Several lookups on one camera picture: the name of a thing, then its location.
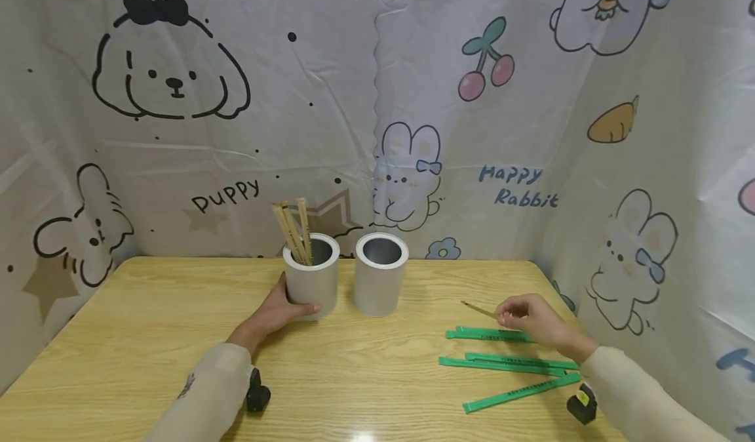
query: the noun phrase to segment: yellow label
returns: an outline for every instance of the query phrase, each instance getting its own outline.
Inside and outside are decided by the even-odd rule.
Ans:
[[[577,392],[577,399],[579,399],[579,402],[582,403],[582,406],[587,407],[587,404],[590,403],[590,397],[587,396],[587,393],[583,392],[582,390],[579,390]]]

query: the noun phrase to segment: person's left hand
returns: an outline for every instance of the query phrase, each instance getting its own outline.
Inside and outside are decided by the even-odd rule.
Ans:
[[[230,334],[227,343],[248,349],[249,354],[268,336],[278,331],[294,319],[309,316],[320,311],[319,304],[292,304],[288,301],[285,287],[285,273],[260,304],[252,316],[240,323]]]

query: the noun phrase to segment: green plastic strip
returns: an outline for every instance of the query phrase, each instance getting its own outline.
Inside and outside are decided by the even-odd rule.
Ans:
[[[446,338],[472,338],[474,340],[498,340],[505,342],[533,342],[533,340],[523,332],[514,331],[495,331],[495,329],[488,329],[493,332],[458,332],[458,331],[446,331]]]
[[[463,332],[464,334],[481,334],[482,336],[488,336],[489,334],[492,334],[492,336],[525,338],[528,339],[528,342],[533,342],[530,336],[528,336],[526,333],[520,331],[506,331],[506,329],[481,329],[478,327],[457,326],[456,332]]]
[[[464,403],[462,404],[462,407],[464,408],[464,412],[469,414],[470,412],[479,411],[486,407],[513,401],[513,399],[520,399],[521,397],[532,396],[532,394],[547,392],[548,390],[560,386],[567,386],[567,384],[578,383],[580,379],[579,373],[568,373],[565,376],[551,380],[550,382],[532,384],[532,386],[518,388],[518,390],[512,392],[496,394],[496,396],[478,399],[478,401],[472,401],[471,403]]]
[[[564,376],[566,371],[558,368],[527,367],[522,365],[509,365],[506,363],[492,362],[470,362],[465,359],[439,357],[438,363],[444,367],[463,367],[463,368],[481,368],[489,371],[517,372],[517,373],[535,373],[549,374],[550,376]]]
[[[579,365],[574,362],[553,361],[553,359],[540,359],[529,357],[507,357],[505,355],[493,355],[492,353],[464,353],[468,361],[508,363],[509,365],[524,365],[527,367],[563,368],[567,371],[578,371]]]

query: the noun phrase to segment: beige sleeve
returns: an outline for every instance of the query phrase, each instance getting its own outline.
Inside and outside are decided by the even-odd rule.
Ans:
[[[219,441],[244,403],[253,368],[247,349],[234,344],[213,347],[194,366],[184,390],[144,440]]]
[[[600,347],[581,367],[598,408],[631,442],[726,442],[624,352]]]

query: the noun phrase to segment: blue bow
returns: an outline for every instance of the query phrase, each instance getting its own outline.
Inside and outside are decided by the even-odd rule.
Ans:
[[[443,165],[440,162],[425,162],[424,160],[417,160],[417,171],[427,172],[429,170],[432,174],[440,174],[440,169]]]
[[[661,284],[666,278],[666,270],[664,270],[663,265],[657,262],[653,262],[653,259],[650,258],[650,254],[646,249],[638,250],[635,259],[637,263],[644,265],[649,269],[650,277],[657,284]]]

